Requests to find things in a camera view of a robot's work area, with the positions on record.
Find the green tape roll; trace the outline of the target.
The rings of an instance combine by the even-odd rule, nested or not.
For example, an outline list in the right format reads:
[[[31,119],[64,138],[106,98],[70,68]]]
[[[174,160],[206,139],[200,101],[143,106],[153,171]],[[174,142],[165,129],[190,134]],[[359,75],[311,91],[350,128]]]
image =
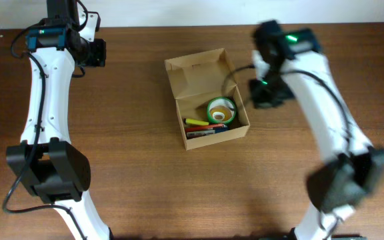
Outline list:
[[[216,97],[207,106],[207,118],[211,123],[230,124],[236,114],[234,102],[226,97]]]

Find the small yellow tape roll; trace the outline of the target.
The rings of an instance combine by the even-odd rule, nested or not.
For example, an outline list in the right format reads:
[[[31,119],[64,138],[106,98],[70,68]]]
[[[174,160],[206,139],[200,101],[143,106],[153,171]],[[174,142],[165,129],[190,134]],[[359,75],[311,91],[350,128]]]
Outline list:
[[[214,122],[228,122],[234,115],[234,111],[230,108],[218,105],[209,110],[209,119]]]

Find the orange utility knife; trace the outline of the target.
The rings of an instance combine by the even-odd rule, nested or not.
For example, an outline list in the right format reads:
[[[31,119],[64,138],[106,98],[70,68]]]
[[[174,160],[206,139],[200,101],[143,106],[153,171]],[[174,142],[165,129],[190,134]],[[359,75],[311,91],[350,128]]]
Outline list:
[[[222,123],[205,125],[205,126],[194,126],[194,127],[186,128],[185,132],[188,133],[188,132],[195,132],[195,131],[206,131],[206,130],[213,130],[213,129],[220,129],[220,128],[227,128],[227,126]]]

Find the brown cardboard box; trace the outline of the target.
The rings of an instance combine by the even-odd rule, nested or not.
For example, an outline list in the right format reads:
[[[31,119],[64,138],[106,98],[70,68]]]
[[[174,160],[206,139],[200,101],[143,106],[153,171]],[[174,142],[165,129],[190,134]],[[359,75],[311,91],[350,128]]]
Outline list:
[[[181,136],[187,150],[246,136],[250,122],[238,88],[235,67],[224,48],[165,60],[171,90],[176,104]],[[207,106],[216,97],[226,97],[237,108],[228,131],[186,138],[185,118],[209,122]]]

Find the yellow highlighter marker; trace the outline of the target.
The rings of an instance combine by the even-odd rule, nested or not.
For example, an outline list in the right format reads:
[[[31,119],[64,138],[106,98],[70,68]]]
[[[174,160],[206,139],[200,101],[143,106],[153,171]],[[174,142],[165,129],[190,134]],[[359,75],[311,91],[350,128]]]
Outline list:
[[[183,122],[186,125],[194,125],[194,126],[208,126],[209,125],[209,122],[207,122],[207,121],[201,121],[201,120],[190,119],[190,118],[185,118],[183,120]]]

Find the blue whiteboard marker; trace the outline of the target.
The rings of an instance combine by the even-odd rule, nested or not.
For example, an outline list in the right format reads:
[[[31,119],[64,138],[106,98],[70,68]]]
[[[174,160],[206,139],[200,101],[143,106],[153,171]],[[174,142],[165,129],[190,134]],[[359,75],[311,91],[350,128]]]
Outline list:
[[[229,130],[228,127],[219,127],[219,128],[215,128],[214,132],[215,133],[222,133],[222,132],[225,132],[225,131],[228,131],[228,130]]]

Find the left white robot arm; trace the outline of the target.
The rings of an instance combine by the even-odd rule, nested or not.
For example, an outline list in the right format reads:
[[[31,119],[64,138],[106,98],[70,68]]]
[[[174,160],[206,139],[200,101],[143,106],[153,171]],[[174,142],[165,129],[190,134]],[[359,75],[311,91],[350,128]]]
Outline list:
[[[68,128],[71,80],[86,67],[104,67],[106,43],[95,37],[98,13],[80,0],[48,1],[47,16],[22,30],[25,49],[17,55],[31,64],[31,94],[25,128],[6,160],[23,186],[53,209],[76,239],[112,239],[91,199],[89,160],[71,143]]]

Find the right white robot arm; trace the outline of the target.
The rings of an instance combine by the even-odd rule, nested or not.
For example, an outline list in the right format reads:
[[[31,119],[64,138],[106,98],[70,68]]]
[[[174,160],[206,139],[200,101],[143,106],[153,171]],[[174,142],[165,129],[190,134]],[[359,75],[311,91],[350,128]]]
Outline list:
[[[371,196],[384,175],[384,148],[360,130],[309,28],[284,31],[275,20],[253,34],[256,78],[249,82],[256,109],[295,99],[316,139],[323,166],[306,178],[309,208],[286,239],[332,239],[338,226]]]

